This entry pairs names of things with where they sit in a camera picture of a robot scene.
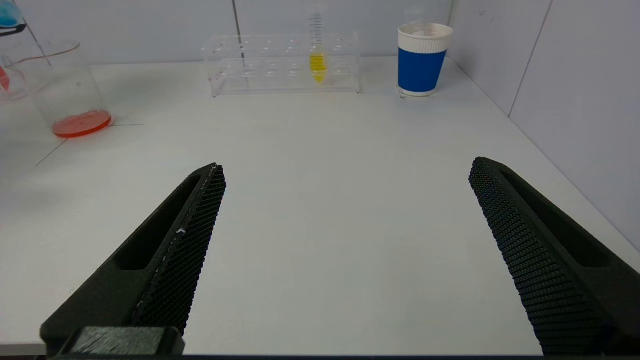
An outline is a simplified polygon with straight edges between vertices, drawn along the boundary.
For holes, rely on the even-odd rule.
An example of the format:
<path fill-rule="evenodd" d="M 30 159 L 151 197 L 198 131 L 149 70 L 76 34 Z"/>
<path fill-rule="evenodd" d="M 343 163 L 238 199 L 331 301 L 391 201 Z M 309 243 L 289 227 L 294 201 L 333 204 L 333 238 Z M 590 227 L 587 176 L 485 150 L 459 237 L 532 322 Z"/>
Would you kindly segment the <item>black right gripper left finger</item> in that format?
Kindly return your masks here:
<path fill-rule="evenodd" d="M 182 358 L 226 193 L 219 164 L 189 174 L 41 326 L 48 358 Z"/>

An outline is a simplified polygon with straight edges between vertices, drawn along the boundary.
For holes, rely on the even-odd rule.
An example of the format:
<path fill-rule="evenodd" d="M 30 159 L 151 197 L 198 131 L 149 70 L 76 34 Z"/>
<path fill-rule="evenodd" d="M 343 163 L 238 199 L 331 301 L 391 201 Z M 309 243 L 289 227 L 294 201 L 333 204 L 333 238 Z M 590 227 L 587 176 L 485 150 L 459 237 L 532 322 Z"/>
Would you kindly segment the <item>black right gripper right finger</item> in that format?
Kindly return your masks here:
<path fill-rule="evenodd" d="M 639 273 L 504 164 L 469 182 L 542 353 L 637 356 Z"/>

